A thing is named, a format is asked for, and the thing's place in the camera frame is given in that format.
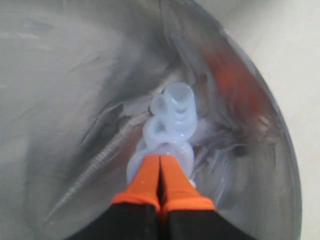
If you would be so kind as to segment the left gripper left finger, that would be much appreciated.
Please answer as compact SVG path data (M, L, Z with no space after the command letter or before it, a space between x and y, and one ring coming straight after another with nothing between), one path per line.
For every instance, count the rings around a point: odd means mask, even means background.
M144 158L126 189L113 198L109 208L70 240L156 240L160 156Z

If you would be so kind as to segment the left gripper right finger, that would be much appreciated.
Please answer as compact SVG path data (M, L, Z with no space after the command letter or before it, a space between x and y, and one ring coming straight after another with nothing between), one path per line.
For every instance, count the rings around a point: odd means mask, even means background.
M253 240L193 187L174 156L160 156L162 216L168 240Z

